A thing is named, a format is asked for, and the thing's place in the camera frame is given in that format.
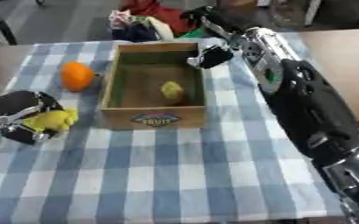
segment wooden box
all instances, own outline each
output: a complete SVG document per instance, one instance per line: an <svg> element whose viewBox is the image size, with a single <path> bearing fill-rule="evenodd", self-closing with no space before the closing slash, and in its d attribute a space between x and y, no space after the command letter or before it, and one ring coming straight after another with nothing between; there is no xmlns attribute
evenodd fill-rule
<svg viewBox="0 0 359 224"><path fill-rule="evenodd" d="M199 128L204 125L202 71L187 64L195 43L119 45L101 102L113 130ZM168 81L182 86L184 100L170 105L161 92Z"/></svg>

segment chair leg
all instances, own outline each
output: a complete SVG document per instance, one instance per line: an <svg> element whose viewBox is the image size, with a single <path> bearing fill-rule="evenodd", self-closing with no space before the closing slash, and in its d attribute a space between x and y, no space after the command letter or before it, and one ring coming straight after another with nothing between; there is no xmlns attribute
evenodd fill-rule
<svg viewBox="0 0 359 224"><path fill-rule="evenodd" d="M43 7L45 5L45 0L35 0L35 3L37 3L40 7Z"/></svg>
<svg viewBox="0 0 359 224"><path fill-rule="evenodd" d="M15 36L13 35L11 28L1 17L0 17L0 31L5 36L6 40L10 45L15 46L18 44Z"/></svg>

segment cloth pile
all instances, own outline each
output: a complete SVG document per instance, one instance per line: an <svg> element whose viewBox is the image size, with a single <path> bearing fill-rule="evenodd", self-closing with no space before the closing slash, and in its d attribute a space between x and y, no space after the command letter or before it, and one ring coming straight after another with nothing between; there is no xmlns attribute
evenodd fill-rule
<svg viewBox="0 0 359 224"><path fill-rule="evenodd" d="M132 42L173 39L194 30L180 19L181 10L161 6L157 0L126 0L109 15L111 37Z"/></svg>

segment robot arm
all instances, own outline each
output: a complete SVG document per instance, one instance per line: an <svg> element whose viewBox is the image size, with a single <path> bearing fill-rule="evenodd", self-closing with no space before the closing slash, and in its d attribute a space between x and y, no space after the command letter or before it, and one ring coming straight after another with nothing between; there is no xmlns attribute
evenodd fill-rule
<svg viewBox="0 0 359 224"><path fill-rule="evenodd" d="M210 68L240 52L287 136L339 196L348 220L359 223L359 122L348 105L276 32L257 26L233 28L221 17L210 6L183 14L227 41L188 63Z"/></svg>
<svg viewBox="0 0 359 224"><path fill-rule="evenodd" d="M42 92L16 91L0 96L0 133L3 137L25 144L44 142L56 130L36 131L23 125L23 120L51 110L63 110L50 95Z"/></svg>

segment blue checkered tablecloth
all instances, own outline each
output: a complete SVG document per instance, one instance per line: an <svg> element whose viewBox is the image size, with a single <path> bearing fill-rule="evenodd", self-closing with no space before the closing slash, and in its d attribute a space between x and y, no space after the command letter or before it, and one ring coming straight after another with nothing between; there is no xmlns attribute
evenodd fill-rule
<svg viewBox="0 0 359 224"><path fill-rule="evenodd" d="M295 33L295 51L310 59ZM220 40L196 39L201 47ZM80 93L62 63L109 70L114 45L35 45L6 91L45 91L80 121L47 143L0 137L0 223L254 221L340 215L338 200L287 139L240 57L204 74L203 129L100 128L101 82Z"/></svg>

